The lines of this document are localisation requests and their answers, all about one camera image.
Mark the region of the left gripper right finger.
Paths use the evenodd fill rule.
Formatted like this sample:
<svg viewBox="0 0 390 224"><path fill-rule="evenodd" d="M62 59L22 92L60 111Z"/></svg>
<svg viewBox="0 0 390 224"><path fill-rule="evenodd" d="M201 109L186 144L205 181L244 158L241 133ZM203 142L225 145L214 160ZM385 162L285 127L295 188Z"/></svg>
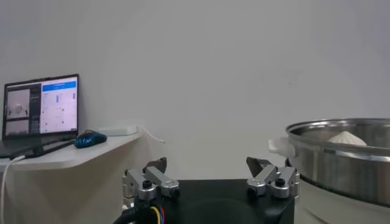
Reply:
<svg viewBox="0 0 390 224"><path fill-rule="evenodd" d="M246 164L252 177L246 181L247 197L255 201L266 194L284 200L299 198L300 173L295 167L278 167L266 159L247 157Z"/></svg>

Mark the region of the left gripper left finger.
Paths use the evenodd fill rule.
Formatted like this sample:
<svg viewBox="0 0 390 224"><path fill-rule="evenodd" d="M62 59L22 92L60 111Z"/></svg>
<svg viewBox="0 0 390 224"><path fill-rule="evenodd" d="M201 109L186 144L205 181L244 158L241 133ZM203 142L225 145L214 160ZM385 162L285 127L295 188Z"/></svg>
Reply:
<svg viewBox="0 0 390 224"><path fill-rule="evenodd" d="M141 170L126 169L122 175L122 206L132 207L135 200L153 201L158 196L177 199L180 197L180 184L165 175L167 157L149 161Z"/></svg>

